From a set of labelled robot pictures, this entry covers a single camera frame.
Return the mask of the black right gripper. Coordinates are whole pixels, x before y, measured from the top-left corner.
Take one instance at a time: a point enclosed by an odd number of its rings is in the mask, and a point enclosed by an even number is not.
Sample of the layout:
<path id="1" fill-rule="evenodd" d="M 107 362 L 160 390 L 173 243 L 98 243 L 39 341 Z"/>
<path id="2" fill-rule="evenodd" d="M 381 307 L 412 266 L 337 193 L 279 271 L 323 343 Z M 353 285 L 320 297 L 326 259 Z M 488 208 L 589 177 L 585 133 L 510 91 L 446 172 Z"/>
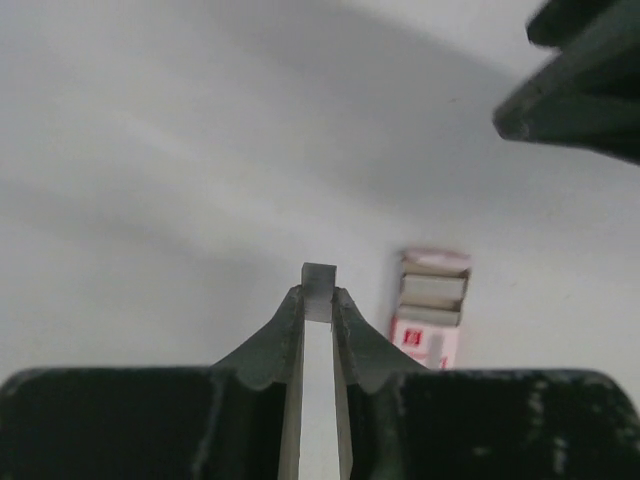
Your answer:
<path id="1" fill-rule="evenodd" d="M 639 2 L 547 1 L 526 34 L 556 54 L 496 108 L 498 134 L 637 164 Z"/>

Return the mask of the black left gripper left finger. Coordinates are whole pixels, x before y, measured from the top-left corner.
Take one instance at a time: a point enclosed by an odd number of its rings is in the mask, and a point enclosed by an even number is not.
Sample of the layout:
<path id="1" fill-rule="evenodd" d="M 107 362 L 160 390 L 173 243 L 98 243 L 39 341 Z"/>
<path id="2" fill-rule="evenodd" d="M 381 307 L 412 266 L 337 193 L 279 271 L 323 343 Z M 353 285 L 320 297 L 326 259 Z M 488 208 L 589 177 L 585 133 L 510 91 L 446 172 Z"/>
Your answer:
<path id="1" fill-rule="evenodd" d="M 5 479 L 295 479 L 304 301 L 205 366 L 22 370 L 1 387 Z"/>

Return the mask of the red staple box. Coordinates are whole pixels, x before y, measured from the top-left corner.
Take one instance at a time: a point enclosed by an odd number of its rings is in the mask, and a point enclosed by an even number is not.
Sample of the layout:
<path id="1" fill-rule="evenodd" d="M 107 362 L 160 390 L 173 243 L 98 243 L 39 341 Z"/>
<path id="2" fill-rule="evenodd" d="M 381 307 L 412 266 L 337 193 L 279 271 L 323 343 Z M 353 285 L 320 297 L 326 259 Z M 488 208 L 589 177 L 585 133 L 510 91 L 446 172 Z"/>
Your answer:
<path id="1" fill-rule="evenodd" d="M 436 247 L 404 249 L 391 343 L 428 369 L 452 369 L 471 272 L 469 254 Z"/>

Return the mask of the grey staple strip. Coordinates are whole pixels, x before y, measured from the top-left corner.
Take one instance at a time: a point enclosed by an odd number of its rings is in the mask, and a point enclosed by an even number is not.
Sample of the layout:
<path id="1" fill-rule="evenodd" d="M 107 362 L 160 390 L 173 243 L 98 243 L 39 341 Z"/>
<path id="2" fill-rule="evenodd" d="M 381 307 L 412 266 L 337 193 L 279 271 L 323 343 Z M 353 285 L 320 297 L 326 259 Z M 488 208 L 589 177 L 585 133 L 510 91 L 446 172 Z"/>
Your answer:
<path id="1" fill-rule="evenodd" d="M 335 265 L 303 264 L 301 287 L 306 321 L 327 324 L 332 322 L 336 273 Z"/>

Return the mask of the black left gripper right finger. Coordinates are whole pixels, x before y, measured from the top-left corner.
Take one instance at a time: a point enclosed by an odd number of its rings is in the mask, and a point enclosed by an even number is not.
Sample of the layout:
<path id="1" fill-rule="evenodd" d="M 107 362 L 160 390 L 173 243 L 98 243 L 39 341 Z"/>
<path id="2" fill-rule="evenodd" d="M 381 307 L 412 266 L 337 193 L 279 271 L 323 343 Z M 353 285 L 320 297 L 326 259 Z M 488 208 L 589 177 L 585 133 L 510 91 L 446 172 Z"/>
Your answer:
<path id="1" fill-rule="evenodd" d="M 583 369 L 430 370 L 332 301 L 344 479 L 635 479 L 639 417 Z"/>

